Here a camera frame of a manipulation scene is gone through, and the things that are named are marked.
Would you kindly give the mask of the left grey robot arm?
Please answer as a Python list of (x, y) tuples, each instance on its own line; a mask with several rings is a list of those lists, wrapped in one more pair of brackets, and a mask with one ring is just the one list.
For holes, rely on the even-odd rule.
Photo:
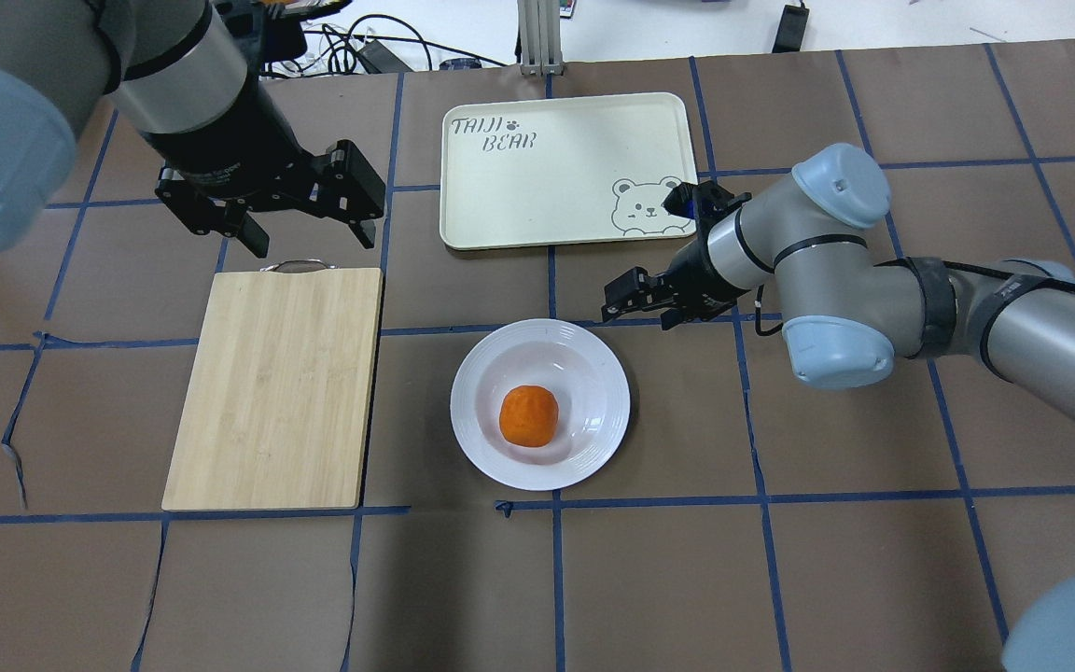
[(385, 186), (354, 142), (315, 156), (209, 1), (0, 1), (0, 252), (77, 160), (108, 99), (163, 158), (155, 195), (197, 235), (263, 259), (256, 213), (299, 210), (375, 244)]

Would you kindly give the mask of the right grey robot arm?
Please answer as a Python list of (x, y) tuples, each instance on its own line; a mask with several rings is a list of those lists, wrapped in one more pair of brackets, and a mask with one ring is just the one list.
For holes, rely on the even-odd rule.
[(892, 194), (861, 147), (825, 147), (758, 195), (679, 177), (615, 178), (610, 192), (619, 233), (690, 241), (665, 271), (636, 267), (611, 281), (606, 321), (653, 311), (664, 330), (710, 321), (773, 284), (774, 331), (805, 385), (859, 388), (900, 360), (968, 357), (1075, 421), (1075, 273), (1024, 257), (874, 262), (866, 238)]

